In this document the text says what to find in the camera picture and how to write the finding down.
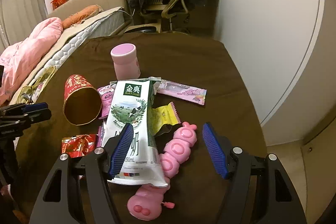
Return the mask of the pink caterpillar toy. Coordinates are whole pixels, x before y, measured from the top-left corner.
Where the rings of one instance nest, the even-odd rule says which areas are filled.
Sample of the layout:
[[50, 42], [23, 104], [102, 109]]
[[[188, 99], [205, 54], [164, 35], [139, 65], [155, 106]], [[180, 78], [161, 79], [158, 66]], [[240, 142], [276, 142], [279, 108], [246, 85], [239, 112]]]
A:
[[170, 179], [178, 174], [180, 165], [189, 159], [191, 148], [197, 142], [196, 130], [197, 125], [183, 122], [171, 141], [166, 143], [159, 159], [167, 186], [159, 188], [151, 184], [142, 185], [127, 202], [127, 209], [133, 217], [151, 221], [160, 216], [163, 207], [175, 207], [174, 203], [163, 200], [164, 194], [170, 189]]

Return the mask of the office chair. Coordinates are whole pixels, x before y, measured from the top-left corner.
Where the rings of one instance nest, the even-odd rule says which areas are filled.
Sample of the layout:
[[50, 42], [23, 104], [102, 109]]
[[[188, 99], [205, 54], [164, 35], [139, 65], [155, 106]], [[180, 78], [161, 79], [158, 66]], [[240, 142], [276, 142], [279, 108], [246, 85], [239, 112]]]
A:
[[169, 31], [173, 31], [173, 18], [189, 15], [189, 10], [185, 0], [144, 0], [139, 13], [144, 19], [159, 23], [163, 19], [168, 20]]

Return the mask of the small red plastic bag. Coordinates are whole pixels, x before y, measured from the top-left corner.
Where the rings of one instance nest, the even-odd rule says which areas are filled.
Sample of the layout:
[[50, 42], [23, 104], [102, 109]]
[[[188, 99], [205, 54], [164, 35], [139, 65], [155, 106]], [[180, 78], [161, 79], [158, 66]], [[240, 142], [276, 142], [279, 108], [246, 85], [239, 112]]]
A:
[[66, 2], [67, 0], [52, 0], [51, 1], [52, 9], [56, 10], [58, 7], [65, 4]]

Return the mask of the black round bin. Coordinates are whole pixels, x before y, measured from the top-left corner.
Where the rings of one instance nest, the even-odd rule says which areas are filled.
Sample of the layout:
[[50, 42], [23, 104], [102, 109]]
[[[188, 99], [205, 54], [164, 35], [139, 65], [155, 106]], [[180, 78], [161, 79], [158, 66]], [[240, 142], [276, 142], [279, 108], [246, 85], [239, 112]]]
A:
[[155, 26], [142, 26], [136, 27], [125, 31], [125, 34], [129, 33], [144, 33], [144, 34], [152, 34], [157, 33], [157, 29]]

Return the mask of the yellow plastic trash bag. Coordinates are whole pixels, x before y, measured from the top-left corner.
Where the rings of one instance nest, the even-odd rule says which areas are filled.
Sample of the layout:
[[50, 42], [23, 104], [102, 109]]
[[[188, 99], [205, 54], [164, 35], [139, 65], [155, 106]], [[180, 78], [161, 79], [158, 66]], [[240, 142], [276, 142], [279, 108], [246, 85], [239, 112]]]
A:
[[30, 84], [21, 88], [20, 93], [18, 94], [18, 98], [14, 102], [26, 104], [35, 103], [55, 72], [56, 66], [42, 68], [42, 70], [37, 73]]

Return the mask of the pink cylindrical jar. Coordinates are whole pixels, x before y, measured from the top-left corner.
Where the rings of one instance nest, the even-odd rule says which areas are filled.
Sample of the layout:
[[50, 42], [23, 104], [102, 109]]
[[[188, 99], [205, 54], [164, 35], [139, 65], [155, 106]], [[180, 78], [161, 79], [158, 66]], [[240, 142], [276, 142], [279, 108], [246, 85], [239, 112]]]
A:
[[138, 79], [141, 75], [137, 49], [132, 43], [115, 46], [110, 55], [114, 64], [114, 71], [118, 80]]

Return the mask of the pink floral quilt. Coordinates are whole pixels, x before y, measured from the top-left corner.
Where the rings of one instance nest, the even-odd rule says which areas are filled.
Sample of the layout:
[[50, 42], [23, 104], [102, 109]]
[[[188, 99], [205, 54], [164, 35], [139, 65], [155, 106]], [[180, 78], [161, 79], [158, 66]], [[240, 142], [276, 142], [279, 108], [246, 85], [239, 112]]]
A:
[[40, 22], [30, 36], [6, 48], [1, 54], [3, 75], [1, 80], [1, 105], [10, 101], [23, 81], [53, 47], [63, 33], [58, 17]]

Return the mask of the small yellow wrapper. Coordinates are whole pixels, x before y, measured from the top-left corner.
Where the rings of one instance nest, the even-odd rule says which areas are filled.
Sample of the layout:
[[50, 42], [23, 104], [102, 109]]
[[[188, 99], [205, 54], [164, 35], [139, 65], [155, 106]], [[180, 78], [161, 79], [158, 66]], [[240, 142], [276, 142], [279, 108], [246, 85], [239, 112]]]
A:
[[151, 110], [150, 130], [152, 136], [171, 132], [172, 128], [181, 123], [174, 102]]

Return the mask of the red gold snack wrapper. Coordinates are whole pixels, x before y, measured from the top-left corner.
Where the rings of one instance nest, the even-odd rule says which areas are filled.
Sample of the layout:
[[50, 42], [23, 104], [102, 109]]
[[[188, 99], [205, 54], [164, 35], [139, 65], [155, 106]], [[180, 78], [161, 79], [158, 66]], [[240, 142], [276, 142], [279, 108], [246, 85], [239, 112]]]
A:
[[62, 139], [61, 153], [68, 154], [71, 158], [82, 157], [96, 148], [96, 134], [76, 135]]

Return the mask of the white green milk pouch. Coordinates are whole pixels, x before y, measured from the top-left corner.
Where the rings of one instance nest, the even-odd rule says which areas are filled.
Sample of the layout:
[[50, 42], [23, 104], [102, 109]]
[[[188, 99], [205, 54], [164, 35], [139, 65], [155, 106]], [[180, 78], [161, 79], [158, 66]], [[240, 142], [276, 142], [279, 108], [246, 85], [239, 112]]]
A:
[[114, 184], [167, 186], [154, 139], [158, 130], [152, 106], [160, 82], [160, 78], [149, 77], [116, 83], [102, 144], [119, 135], [126, 123], [134, 133], [122, 169], [110, 180]]

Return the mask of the beige window curtain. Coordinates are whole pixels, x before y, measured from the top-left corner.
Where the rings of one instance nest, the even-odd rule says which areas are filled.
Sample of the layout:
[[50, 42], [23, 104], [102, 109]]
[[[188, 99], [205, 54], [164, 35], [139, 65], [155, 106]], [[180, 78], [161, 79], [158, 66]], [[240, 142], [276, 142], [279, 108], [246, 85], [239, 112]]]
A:
[[29, 37], [46, 19], [45, 0], [1, 0], [1, 52]]

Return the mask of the purple candy wrapper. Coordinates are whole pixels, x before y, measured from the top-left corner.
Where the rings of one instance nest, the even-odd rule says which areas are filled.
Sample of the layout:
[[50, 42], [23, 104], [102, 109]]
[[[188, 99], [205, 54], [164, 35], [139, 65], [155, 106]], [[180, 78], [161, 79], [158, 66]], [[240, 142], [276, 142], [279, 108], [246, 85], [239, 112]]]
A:
[[205, 105], [207, 90], [175, 83], [173, 81], [161, 80], [157, 93], [179, 98], [199, 105]]

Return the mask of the pink pig snack wrapper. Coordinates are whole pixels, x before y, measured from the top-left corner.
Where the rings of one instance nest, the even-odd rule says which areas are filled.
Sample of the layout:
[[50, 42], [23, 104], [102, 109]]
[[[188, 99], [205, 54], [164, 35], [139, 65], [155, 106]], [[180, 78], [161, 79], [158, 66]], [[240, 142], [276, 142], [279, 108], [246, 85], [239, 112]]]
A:
[[102, 100], [101, 116], [99, 119], [105, 119], [108, 117], [115, 88], [116, 88], [116, 84], [110, 84], [110, 85], [98, 88], [97, 91], [100, 94], [100, 97]]

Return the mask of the orange pillow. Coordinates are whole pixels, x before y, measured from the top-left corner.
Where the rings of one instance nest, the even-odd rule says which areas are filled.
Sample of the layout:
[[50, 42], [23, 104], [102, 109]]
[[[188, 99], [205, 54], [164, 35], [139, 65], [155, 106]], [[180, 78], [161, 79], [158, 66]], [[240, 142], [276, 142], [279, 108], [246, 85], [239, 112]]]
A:
[[62, 21], [63, 28], [67, 29], [73, 25], [81, 24], [84, 20], [96, 16], [100, 12], [103, 12], [103, 9], [99, 5], [88, 6], [64, 19]]

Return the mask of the red paper cup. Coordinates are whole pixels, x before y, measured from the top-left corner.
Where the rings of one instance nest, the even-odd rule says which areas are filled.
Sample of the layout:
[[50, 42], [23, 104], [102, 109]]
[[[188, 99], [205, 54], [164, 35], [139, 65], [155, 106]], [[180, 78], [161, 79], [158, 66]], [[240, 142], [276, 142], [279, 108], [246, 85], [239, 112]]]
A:
[[99, 92], [81, 75], [71, 75], [64, 85], [63, 113], [73, 125], [94, 121], [102, 109]]

